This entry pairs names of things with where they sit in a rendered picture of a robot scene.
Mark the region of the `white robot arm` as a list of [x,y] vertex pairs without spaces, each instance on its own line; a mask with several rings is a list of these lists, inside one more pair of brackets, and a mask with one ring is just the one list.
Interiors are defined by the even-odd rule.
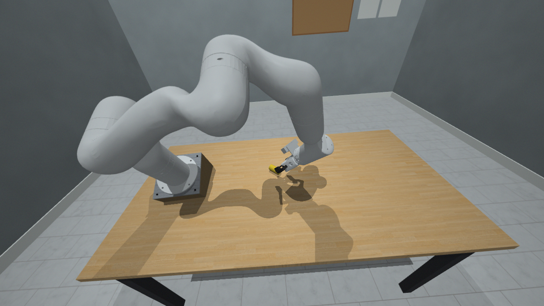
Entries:
[[[300,165],[328,156],[334,143],[324,134],[324,108],[318,71],[309,63],[269,53],[245,37],[220,35],[205,47],[200,79],[192,93],[162,87],[138,102],[122,96],[96,106],[76,152],[83,168],[111,175],[134,168],[157,179],[168,194],[188,190],[198,165],[176,156],[160,140],[186,127],[213,137],[236,133],[250,110],[250,85],[287,107],[295,138],[281,149]],[[192,161],[192,162],[191,162]],[[165,184],[167,183],[167,184]]]

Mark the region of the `yellow cylinder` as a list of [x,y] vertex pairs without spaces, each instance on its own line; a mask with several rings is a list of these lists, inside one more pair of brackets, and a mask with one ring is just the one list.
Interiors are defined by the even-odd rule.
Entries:
[[[272,172],[277,173],[277,172],[274,170],[274,168],[277,168],[277,167],[274,166],[274,165],[272,165],[272,164],[269,166],[269,169],[270,169]],[[280,173],[277,173],[277,174],[279,175]]]

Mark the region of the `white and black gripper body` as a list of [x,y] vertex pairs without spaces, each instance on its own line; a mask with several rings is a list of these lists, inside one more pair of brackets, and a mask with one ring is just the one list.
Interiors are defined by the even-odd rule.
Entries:
[[291,169],[296,168],[300,164],[298,164],[297,159],[293,155],[291,155],[290,157],[285,159],[284,162],[281,165],[287,165],[287,168],[284,171],[288,172]]

